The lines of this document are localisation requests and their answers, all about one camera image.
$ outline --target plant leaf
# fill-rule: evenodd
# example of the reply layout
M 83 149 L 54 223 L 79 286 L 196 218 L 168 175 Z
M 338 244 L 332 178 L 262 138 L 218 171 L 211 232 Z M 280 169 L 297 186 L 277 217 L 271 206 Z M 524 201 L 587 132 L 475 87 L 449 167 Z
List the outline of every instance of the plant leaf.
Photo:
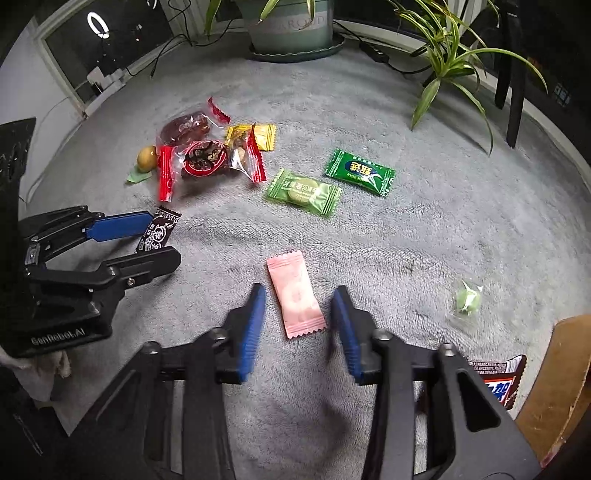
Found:
M 542 80 L 542 83 L 544 84 L 544 87 L 546 88 L 546 93 L 548 93 L 548 85 L 546 85 L 546 81 L 544 80 L 544 77 L 542 77 L 542 74 L 540 73 L 540 71 L 537 68 L 535 68 L 535 66 L 529 60 L 526 60 L 521 55 L 517 55 L 517 53 L 512 52 L 510 50 L 504 50 L 503 48 L 477 48 L 476 50 L 470 50 L 470 51 L 467 51 L 466 53 L 463 53 L 456 60 L 464 60 L 467 56 L 470 56 L 470 55 L 475 56 L 477 53 L 502 53 L 505 55 L 510 55 L 517 60 L 521 60 L 523 63 L 525 63 L 529 68 L 531 68 L 534 71 L 534 73 L 540 78 L 540 80 Z
M 421 117 L 425 114 L 425 112 L 429 109 L 431 102 L 437 95 L 439 91 L 439 86 L 441 85 L 441 80 L 436 78 L 434 79 L 429 85 L 425 87 L 423 90 L 423 94 L 421 95 L 421 99 L 418 101 L 417 107 L 413 113 L 413 120 L 411 122 L 410 130 L 414 128 L 417 122 L 421 119 Z
M 427 4 L 425 2 L 423 2 L 423 0 L 414 0 L 414 1 L 416 1 L 416 3 L 421 5 L 421 7 L 423 7 L 423 10 L 425 10 L 427 15 L 429 15 L 429 17 L 431 17 L 431 19 L 435 22 L 436 25 L 439 25 L 441 27 L 439 20 L 437 19 L 437 17 L 433 13 L 433 11 L 427 6 Z
M 474 75 L 475 73 L 476 70 L 472 67 L 456 67 L 448 70 L 444 78 L 466 77 L 468 75 Z
M 267 2 L 267 4 L 265 5 L 265 8 L 262 9 L 261 16 L 259 17 L 259 22 L 262 22 L 264 19 L 266 19 L 269 16 L 269 14 L 275 8 L 278 1 L 279 0 L 269 0 Z
M 429 32 L 429 30 L 427 30 L 419 22 L 417 22 L 412 17 L 412 15 L 409 15 L 407 13 L 401 13 L 401 14 L 398 14 L 398 16 L 400 18 L 405 19 L 407 22 L 412 23 L 415 27 L 417 27 L 421 31 L 421 33 L 423 34 L 423 37 L 425 37 L 425 39 L 427 39 L 429 41 L 429 43 L 431 43 L 432 45 L 435 45 L 435 43 L 433 41 L 433 35 L 431 34 L 431 32 Z
M 466 47 L 463 44 L 459 44 L 459 47 L 466 50 L 466 51 L 471 51 L 468 47 Z M 480 57 L 476 54 L 471 55 L 472 57 L 474 57 L 474 63 L 476 63 L 478 65 L 478 68 L 480 68 L 483 72 L 484 72 L 484 77 L 486 78 L 486 67 L 484 66 L 484 64 L 482 63 L 482 60 L 480 59 Z
M 463 85 L 460 85 L 459 83 L 456 83 L 455 80 L 449 80 L 449 82 L 454 84 L 456 87 L 458 87 L 462 92 L 464 92 L 466 94 L 466 96 L 472 101 L 472 103 L 474 103 L 474 105 L 476 105 L 476 108 L 478 108 L 478 110 L 480 111 L 482 118 L 484 118 L 484 121 L 486 122 L 486 127 L 488 128 L 488 133 L 491 136 L 491 149 L 488 151 L 488 156 L 490 157 L 491 153 L 492 153 L 492 145 L 494 142 L 494 138 L 492 136 L 491 125 L 488 122 L 488 118 L 486 118 L 486 111 L 484 110 L 484 107 L 477 100 L 477 98 L 474 95 L 472 95 L 472 92 L 470 90 L 468 90 L 466 87 L 464 87 Z
M 457 22 L 452 18 L 452 51 L 449 54 L 451 59 L 455 59 L 457 55 L 457 48 L 460 45 L 460 29 L 457 27 Z
M 298 31 L 308 28 L 314 21 L 314 16 L 316 15 L 316 0 L 306 0 L 306 2 L 308 4 L 308 14 L 310 16 L 310 19 L 306 22 L 306 24 L 303 27 L 298 28 Z
M 212 32 L 213 18 L 216 16 L 217 9 L 220 8 L 222 0 L 210 0 L 209 6 L 207 7 L 207 13 L 205 14 L 205 34 L 209 38 L 209 34 Z
M 428 28 L 433 36 L 435 36 L 435 28 L 425 18 L 421 17 L 418 13 L 408 10 L 407 14 L 412 16 L 418 23 L 423 27 Z
M 439 54 L 436 53 L 432 47 L 427 47 L 427 56 L 429 57 L 435 75 L 439 77 L 441 73 L 441 58 L 439 57 Z

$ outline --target green candy wrapper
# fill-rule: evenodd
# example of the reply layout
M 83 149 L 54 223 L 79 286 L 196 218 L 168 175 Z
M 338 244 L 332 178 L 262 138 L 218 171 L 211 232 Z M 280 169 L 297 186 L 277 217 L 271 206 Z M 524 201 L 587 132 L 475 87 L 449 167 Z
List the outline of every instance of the green candy wrapper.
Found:
M 339 201 L 342 189 L 302 177 L 282 168 L 273 179 L 267 198 L 294 203 L 308 212 L 329 216 Z
M 325 173 L 337 180 L 355 183 L 381 197 L 390 192 L 390 182 L 395 177 L 393 168 L 383 167 L 337 148 Z

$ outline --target gray carpet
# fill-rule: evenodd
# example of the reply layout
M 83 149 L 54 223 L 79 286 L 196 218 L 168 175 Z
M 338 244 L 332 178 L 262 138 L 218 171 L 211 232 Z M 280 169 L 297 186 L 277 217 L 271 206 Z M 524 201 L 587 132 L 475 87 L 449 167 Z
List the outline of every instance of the gray carpet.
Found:
M 454 342 L 476 359 L 525 353 L 521 407 L 553 324 L 591 312 L 591 196 L 571 162 L 524 118 L 516 150 L 504 143 L 506 111 L 482 93 L 495 134 L 476 110 L 443 88 L 414 132 L 419 78 L 404 79 L 354 45 L 302 64 L 245 60 L 246 40 L 228 35 L 208 49 L 182 47 L 153 79 L 138 76 L 110 98 L 52 162 L 29 213 L 88 204 L 115 214 L 154 210 L 157 181 L 125 185 L 138 150 L 169 115 L 213 95 L 236 122 L 278 125 L 269 176 L 281 167 L 321 178 L 340 147 L 394 167 L 387 199 L 342 184 L 330 219 L 263 200 L 240 173 L 186 182 L 171 207 L 182 212 L 169 244 L 178 271 L 130 290 L 106 341 L 74 349 L 72 377 L 57 408 L 67 430 L 147 340 L 178 345 L 218 325 L 253 282 L 268 287 L 255 372 L 225 388 L 230 443 L 239 480 L 354 479 L 361 474 L 374 389 L 357 387 L 329 332 L 286 340 L 265 266 L 300 249 L 328 314 L 334 288 L 409 343 Z M 409 66 L 400 55 L 400 66 Z M 57 267 L 95 268 L 128 254 L 137 240 L 78 247 Z M 455 282 L 482 279 L 485 298 L 470 331 L 449 325 Z M 419 458 L 424 431 L 417 434 Z

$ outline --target green leaf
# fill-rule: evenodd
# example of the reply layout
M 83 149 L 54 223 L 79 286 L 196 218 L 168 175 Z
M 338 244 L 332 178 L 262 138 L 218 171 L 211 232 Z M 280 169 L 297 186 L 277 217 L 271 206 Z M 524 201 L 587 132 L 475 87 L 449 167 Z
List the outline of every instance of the green leaf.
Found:
M 418 3 L 419 5 L 421 5 L 421 7 L 423 7 L 423 10 L 425 10 L 425 12 L 427 13 L 427 15 L 429 15 L 429 17 L 431 17 L 431 19 L 435 22 L 435 24 L 436 25 L 439 25 L 441 27 L 441 24 L 439 23 L 439 20 L 437 19 L 437 17 L 433 13 L 433 11 L 427 6 L 427 4 L 425 2 L 423 2 L 423 0 L 415 0 L 415 1 L 416 1 L 416 3 Z
M 308 14 L 310 15 L 310 19 L 303 27 L 298 28 L 298 31 L 308 28 L 314 21 L 314 16 L 316 15 L 316 0 L 306 0 L 306 2 L 308 3 Z
M 410 130 L 414 128 L 417 122 L 421 119 L 421 117 L 425 114 L 425 112 L 429 109 L 431 102 L 437 95 L 439 91 L 439 86 L 441 85 L 440 79 L 434 79 L 429 85 L 425 87 L 423 90 L 423 94 L 421 95 L 421 99 L 418 101 L 417 107 L 413 113 L 413 120 L 411 122 Z
M 497 7 L 495 5 L 495 3 L 492 0 L 486 0 L 488 2 L 488 5 L 495 11 L 496 13 L 496 24 L 498 26 L 499 22 L 501 21 L 501 17 L 499 16 L 499 7 Z
M 464 92 L 466 94 L 466 96 L 472 101 L 472 103 L 474 103 L 474 105 L 476 105 L 476 108 L 478 108 L 478 110 L 480 111 L 482 118 L 484 118 L 484 121 L 486 122 L 486 127 L 488 128 L 488 132 L 491 136 L 491 149 L 488 151 L 488 155 L 491 156 L 492 144 L 493 144 L 494 140 L 493 140 L 493 136 L 492 136 L 491 125 L 488 122 L 488 118 L 486 118 L 486 111 L 484 110 L 484 107 L 477 100 L 477 98 L 474 95 L 472 95 L 472 92 L 470 90 L 468 90 L 466 87 L 464 87 L 463 85 L 460 85 L 459 83 L 456 83 L 455 80 L 449 80 L 449 82 L 452 83 L 453 85 L 455 85 L 456 87 L 458 87 L 462 92 Z
M 534 71 L 534 73 L 540 78 L 540 80 L 542 80 L 542 83 L 544 84 L 544 87 L 546 88 L 546 93 L 548 93 L 548 85 L 546 85 L 546 81 L 544 80 L 544 77 L 542 77 L 542 74 L 540 73 L 540 71 L 537 68 L 535 68 L 535 66 L 529 60 L 526 60 L 521 55 L 517 55 L 517 53 L 512 52 L 510 50 L 504 50 L 503 48 L 477 48 L 476 50 L 470 50 L 470 51 L 467 51 L 466 53 L 463 53 L 456 60 L 464 60 L 467 56 L 470 56 L 470 55 L 475 56 L 477 53 L 502 53 L 505 55 L 510 55 L 511 57 L 513 57 L 517 60 L 521 60 L 523 63 L 525 63 L 529 68 L 531 68 Z
M 262 9 L 261 16 L 259 18 L 259 22 L 262 22 L 264 19 L 266 19 L 269 16 L 269 14 L 275 8 L 278 1 L 279 0 L 269 0 L 267 2 L 267 4 L 265 5 L 265 8 Z
M 431 34 L 431 32 L 429 32 L 429 30 L 427 30 L 419 22 L 417 22 L 412 17 L 412 15 L 409 15 L 409 14 L 406 14 L 406 13 L 402 13 L 402 14 L 399 14 L 399 17 L 405 19 L 409 23 L 412 23 L 415 27 L 417 27 L 417 29 L 420 30 L 420 32 L 423 34 L 423 36 L 425 37 L 425 39 L 427 39 L 429 41 L 429 43 L 431 43 L 432 45 L 435 45 L 435 42 L 433 40 L 433 35 Z
M 470 65 L 474 69 L 474 73 L 476 73 L 476 90 L 475 90 L 475 92 L 477 92 L 478 89 L 480 88 L 480 73 L 478 73 L 478 70 L 476 69 L 476 67 L 472 63 L 468 62 L 468 65 Z
M 207 13 L 205 14 L 205 34 L 209 37 L 212 32 L 213 19 L 216 16 L 217 9 L 220 8 L 222 0 L 210 0 L 209 6 L 207 7 Z
M 428 28 L 431 34 L 435 36 L 435 28 L 425 18 L 421 17 L 418 13 L 413 12 L 412 10 L 408 10 L 407 14 L 412 16 L 417 21 L 417 23 L 420 23 L 424 28 Z
M 444 78 L 466 77 L 468 75 L 474 75 L 475 73 L 476 70 L 472 67 L 456 67 L 448 70 Z
M 468 51 L 468 52 L 471 51 L 470 48 L 466 47 L 465 45 L 462 45 L 461 43 L 459 44 L 459 47 Z M 476 63 L 478 65 L 478 68 L 480 68 L 484 72 L 484 77 L 486 78 L 486 67 L 482 63 L 482 60 L 480 59 L 480 57 L 478 55 L 471 55 L 470 57 L 474 57 L 474 63 Z
M 455 59 L 457 55 L 457 48 L 460 45 L 460 30 L 457 27 L 457 22 L 452 18 L 452 51 L 450 52 L 449 57 L 451 59 Z

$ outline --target pink candy wrapper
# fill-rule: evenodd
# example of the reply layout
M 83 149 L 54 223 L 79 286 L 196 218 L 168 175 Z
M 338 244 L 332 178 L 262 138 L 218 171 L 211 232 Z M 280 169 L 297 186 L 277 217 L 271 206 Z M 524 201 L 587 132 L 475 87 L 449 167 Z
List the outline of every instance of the pink candy wrapper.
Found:
M 267 267 L 281 303 L 287 338 L 325 329 L 326 320 L 312 292 L 302 253 L 298 250 L 268 258 Z

